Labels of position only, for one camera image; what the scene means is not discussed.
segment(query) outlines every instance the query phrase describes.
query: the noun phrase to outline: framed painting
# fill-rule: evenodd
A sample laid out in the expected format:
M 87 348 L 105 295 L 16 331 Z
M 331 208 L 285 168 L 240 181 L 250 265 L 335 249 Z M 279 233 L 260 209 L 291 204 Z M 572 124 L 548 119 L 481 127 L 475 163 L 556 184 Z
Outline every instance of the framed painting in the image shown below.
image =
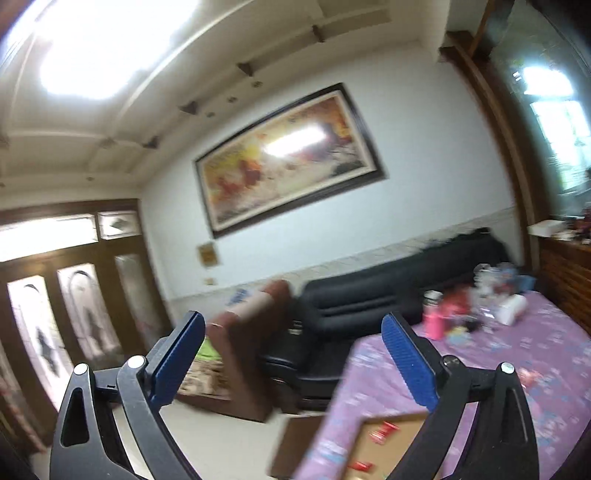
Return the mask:
M 214 238 L 384 177 L 342 83 L 249 125 L 195 165 Z

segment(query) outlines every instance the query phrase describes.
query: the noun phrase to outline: screw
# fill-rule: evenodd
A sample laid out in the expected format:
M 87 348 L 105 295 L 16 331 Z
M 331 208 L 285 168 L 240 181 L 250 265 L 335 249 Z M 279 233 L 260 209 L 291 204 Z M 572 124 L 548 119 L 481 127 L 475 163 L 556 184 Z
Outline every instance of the screw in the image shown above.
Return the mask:
M 130 368 L 139 368 L 141 367 L 145 362 L 145 359 L 143 356 L 141 355 L 134 355 L 133 357 L 131 357 L 129 360 L 127 360 L 127 365 Z
M 515 367 L 509 362 L 503 362 L 501 363 L 501 370 L 504 373 L 511 375 L 515 371 Z
M 78 364 L 74 367 L 74 373 L 76 375 L 83 375 L 88 371 L 88 365 L 86 364 Z
M 443 357 L 443 365 L 449 367 L 451 365 L 457 365 L 460 363 L 460 359 L 453 355 L 446 355 Z

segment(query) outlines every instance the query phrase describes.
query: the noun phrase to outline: ceiling light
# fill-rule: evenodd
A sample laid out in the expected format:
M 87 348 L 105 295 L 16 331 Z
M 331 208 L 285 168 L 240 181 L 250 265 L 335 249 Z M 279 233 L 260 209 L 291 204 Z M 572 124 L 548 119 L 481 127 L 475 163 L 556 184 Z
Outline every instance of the ceiling light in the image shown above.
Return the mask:
M 104 99 L 147 70 L 171 46 L 195 0 L 58 0 L 38 35 L 51 41 L 41 65 L 50 92 Z

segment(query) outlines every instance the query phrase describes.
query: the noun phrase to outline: pink water bottle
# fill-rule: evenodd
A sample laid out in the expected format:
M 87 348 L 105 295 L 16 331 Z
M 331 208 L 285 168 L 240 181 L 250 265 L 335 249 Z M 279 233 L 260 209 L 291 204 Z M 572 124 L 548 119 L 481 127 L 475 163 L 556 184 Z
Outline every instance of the pink water bottle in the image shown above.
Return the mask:
M 442 340 L 445 337 L 445 318 L 439 308 L 443 293 L 436 290 L 425 292 L 423 297 L 423 322 L 425 336 L 430 340 Z

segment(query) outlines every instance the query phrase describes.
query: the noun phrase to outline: sofa cushion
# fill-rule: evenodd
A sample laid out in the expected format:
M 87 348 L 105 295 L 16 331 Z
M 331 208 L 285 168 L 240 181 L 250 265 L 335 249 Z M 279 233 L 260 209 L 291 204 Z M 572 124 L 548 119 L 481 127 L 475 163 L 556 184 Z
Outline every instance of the sofa cushion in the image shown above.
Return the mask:
M 308 368 L 298 374 L 296 386 L 302 397 L 330 398 L 343 375 L 343 368 L 355 340 L 323 343 L 312 354 Z

